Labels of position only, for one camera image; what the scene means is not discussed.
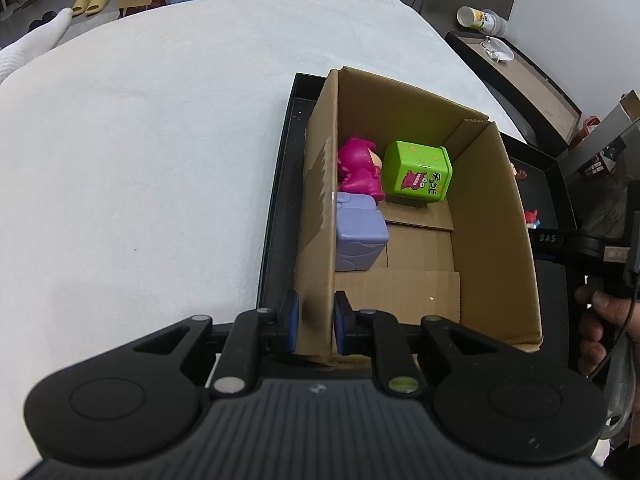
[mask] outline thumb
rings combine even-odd
[[[601,290],[596,290],[593,293],[592,305],[594,310],[602,316],[602,319],[622,327],[629,313],[631,300],[621,300],[605,294]],[[634,309],[633,317],[626,331],[634,342],[640,342],[640,308],[638,306]]]

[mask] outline white blanket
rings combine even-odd
[[[397,0],[201,0],[95,28],[0,86],[0,478],[38,455],[46,374],[196,313],[255,306],[296,72],[353,66],[487,113]]]

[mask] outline small toy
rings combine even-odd
[[[516,180],[524,180],[527,177],[527,172],[524,170],[516,170],[516,167],[511,163],[511,171]]]
[[[441,202],[452,175],[445,148],[396,140],[386,149],[382,184],[387,194]]]
[[[338,150],[338,189],[347,193],[367,194],[377,202],[385,199],[380,180],[382,161],[370,140],[350,137]]]
[[[540,220],[538,220],[538,210],[534,209],[533,211],[525,211],[524,221],[529,229],[537,229],[540,225]]]
[[[382,213],[367,194],[338,193],[335,270],[368,270],[389,241]]]

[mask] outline label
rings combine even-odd
[[[546,244],[561,244],[562,243],[562,235],[559,234],[549,234],[545,232],[541,232],[536,235],[538,237],[539,242],[544,242]]]
[[[628,247],[606,246],[604,248],[603,262],[612,262],[614,264],[626,264],[626,258],[629,256]]]
[[[439,171],[434,171],[429,178],[428,172],[414,173],[413,171],[407,171],[400,189],[406,189],[410,187],[414,191],[425,188],[427,195],[436,196],[439,192],[438,184],[442,179],[442,174]]]
[[[474,9],[474,22],[469,28],[480,30],[481,32],[491,32],[495,28],[495,16]]]

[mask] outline ribbed rubber surface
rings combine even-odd
[[[49,460],[30,480],[589,480],[588,459],[543,468],[485,461],[457,448],[412,400],[370,380],[265,380],[258,392],[215,403],[194,433],[155,459],[82,469]]]

